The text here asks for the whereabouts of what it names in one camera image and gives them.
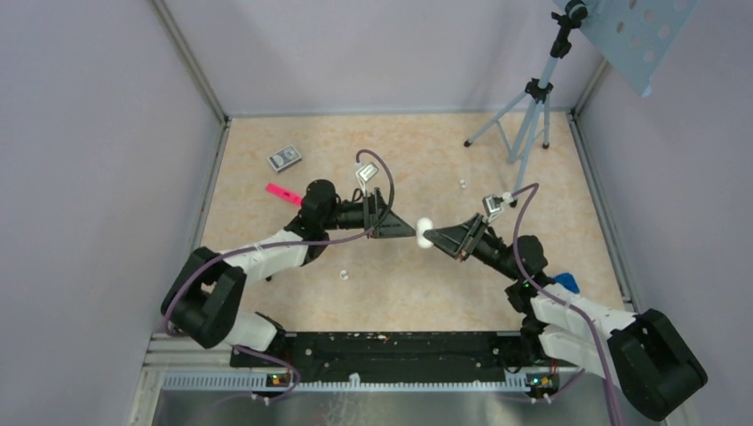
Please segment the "white earbud charging case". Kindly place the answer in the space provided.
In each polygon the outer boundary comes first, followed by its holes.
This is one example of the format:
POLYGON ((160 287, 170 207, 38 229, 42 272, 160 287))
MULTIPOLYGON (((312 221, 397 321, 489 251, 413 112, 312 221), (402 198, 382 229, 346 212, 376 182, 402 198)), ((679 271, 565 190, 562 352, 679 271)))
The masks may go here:
POLYGON ((421 217, 416 222, 416 243, 421 249, 430 249, 433 243, 424 236, 427 231, 433 229, 433 221, 429 217, 421 217))

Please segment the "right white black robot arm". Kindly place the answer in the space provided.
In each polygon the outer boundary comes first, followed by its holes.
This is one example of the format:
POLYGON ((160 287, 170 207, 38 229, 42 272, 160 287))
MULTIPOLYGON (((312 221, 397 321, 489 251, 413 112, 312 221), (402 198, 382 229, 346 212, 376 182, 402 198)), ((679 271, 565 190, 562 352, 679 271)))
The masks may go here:
POLYGON ((601 377, 646 418, 662 421, 709 381, 700 361, 662 312, 620 311, 566 288, 545 273, 548 261, 534 235, 506 244, 477 214, 437 228, 416 224, 422 249, 455 260, 473 257, 512 280, 505 294, 523 314, 520 352, 533 366, 564 360, 601 377))

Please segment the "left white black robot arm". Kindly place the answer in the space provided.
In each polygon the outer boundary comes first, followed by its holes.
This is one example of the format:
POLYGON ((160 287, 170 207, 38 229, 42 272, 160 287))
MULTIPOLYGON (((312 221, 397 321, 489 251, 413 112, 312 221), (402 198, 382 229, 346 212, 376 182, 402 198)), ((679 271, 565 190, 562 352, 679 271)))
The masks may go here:
POLYGON ((317 259, 334 240, 333 230, 358 230, 361 238, 408 238, 415 229, 391 211, 380 191, 357 201, 342 200, 326 179, 308 185, 297 215, 279 232, 242 248, 218 253, 195 249, 162 301, 167 324, 205 349, 221 343, 250 348, 264 367, 284 356, 279 324, 240 308, 247 284, 317 259))

